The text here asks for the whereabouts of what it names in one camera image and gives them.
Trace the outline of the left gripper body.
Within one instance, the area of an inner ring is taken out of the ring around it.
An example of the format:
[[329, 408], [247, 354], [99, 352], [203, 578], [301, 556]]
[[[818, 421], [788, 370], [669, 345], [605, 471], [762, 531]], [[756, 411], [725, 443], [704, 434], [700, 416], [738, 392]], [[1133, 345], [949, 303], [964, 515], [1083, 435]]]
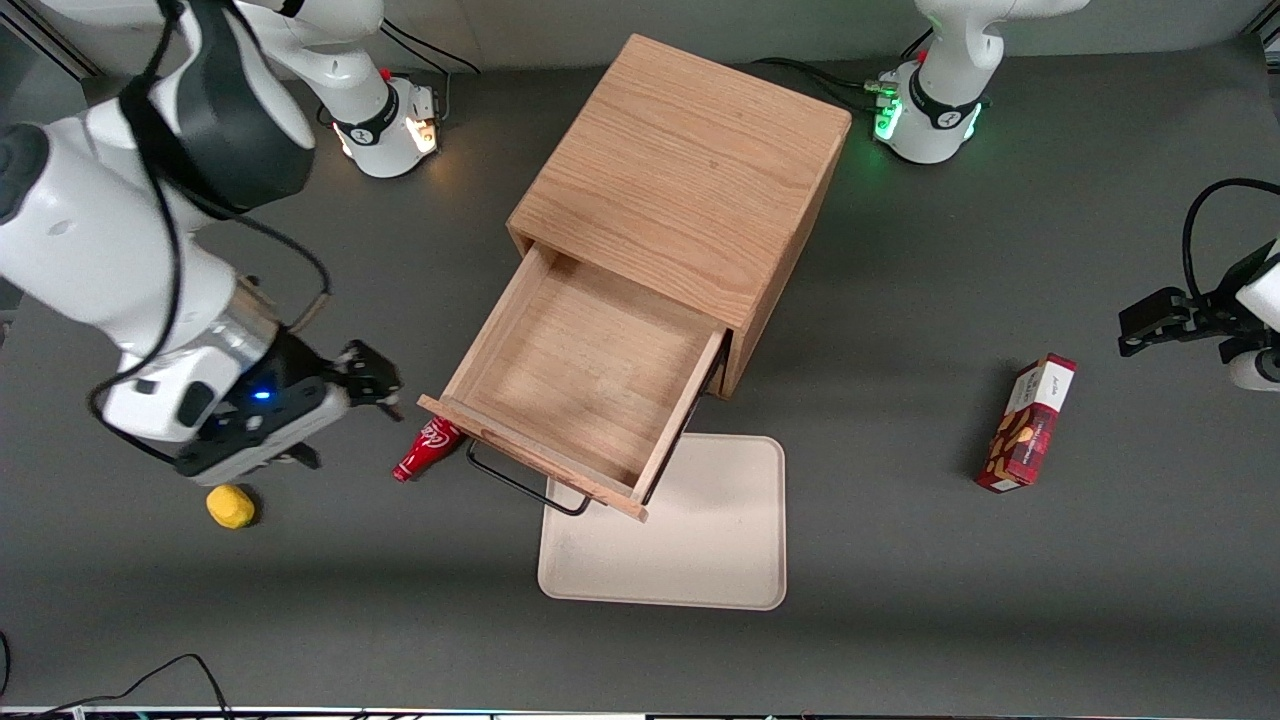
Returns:
[[1270, 240], [1231, 265], [1210, 292], [1210, 313], [1221, 332], [1252, 348], [1277, 350], [1277, 240]]

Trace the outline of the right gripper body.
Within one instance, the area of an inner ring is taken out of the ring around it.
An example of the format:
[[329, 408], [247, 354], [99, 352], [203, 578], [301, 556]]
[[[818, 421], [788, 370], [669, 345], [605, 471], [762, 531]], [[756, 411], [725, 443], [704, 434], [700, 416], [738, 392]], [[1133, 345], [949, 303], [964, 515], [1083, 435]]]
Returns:
[[273, 462], [319, 469], [307, 438], [348, 409], [346, 368], [294, 334], [278, 334], [177, 452], [175, 470], [200, 486], [219, 486]]

